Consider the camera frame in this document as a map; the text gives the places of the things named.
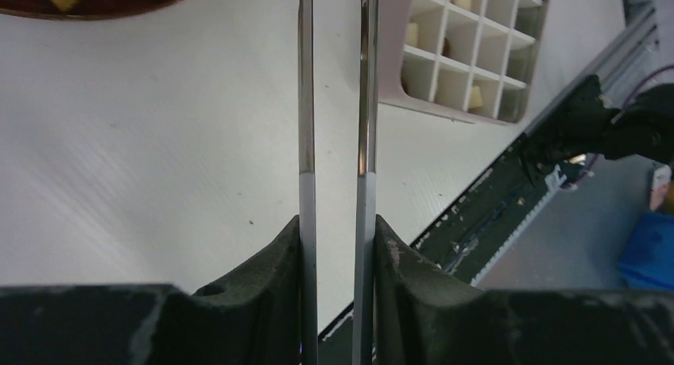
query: cable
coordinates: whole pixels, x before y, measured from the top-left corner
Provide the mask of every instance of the cable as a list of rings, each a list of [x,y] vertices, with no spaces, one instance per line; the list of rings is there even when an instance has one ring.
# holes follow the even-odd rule
[[[648,76],[646,76],[642,81],[637,84],[637,86],[630,92],[629,96],[627,96],[627,99],[625,102],[622,104],[622,113],[626,112],[627,107],[637,98],[637,95],[641,92],[641,89],[651,80],[655,79],[657,76],[660,74],[667,72],[667,71],[674,71],[674,64],[670,65],[665,65],[662,68],[658,68],[656,71],[650,73]],[[587,177],[592,177],[592,169],[595,167],[597,162],[599,161],[599,158],[601,157],[601,154],[595,154],[594,157],[592,157],[592,160],[586,165],[585,169],[583,170],[583,175],[580,176],[578,180],[576,180],[573,183],[566,183],[564,186],[562,186],[563,190],[575,190],[578,188],[578,184],[585,180]]]

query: blue container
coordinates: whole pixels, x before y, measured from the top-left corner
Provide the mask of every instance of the blue container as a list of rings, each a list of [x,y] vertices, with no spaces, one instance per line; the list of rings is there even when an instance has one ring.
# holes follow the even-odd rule
[[[630,288],[674,291],[674,216],[644,214],[619,268]]]

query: white table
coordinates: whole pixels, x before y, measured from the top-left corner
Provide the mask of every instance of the white table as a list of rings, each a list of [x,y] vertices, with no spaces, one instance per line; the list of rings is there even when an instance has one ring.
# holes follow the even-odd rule
[[[297,0],[187,0],[94,23],[0,17],[0,283],[192,292],[297,213]],[[320,328],[352,299],[358,0],[316,0]],[[381,106],[378,212],[406,241],[624,27],[551,0],[529,117]]]

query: brown bowl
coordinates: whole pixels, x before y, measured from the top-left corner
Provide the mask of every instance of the brown bowl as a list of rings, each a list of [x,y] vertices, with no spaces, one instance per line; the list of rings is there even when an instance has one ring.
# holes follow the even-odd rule
[[[40,19],[91,21],[143,14],[178,1],[81,0],[67,13],[62,13],[49,0],[0,0],[0,14]]]

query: plastic storage box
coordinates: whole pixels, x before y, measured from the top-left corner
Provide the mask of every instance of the plastic storage box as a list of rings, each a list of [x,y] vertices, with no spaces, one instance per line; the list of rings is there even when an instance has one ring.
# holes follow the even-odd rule
[[[380,0],[379,9],[380,101],[467,121],[521,118],[544,0]]]
[[[674,216],[645,214],[619,268],[630,288],[674,291]]]

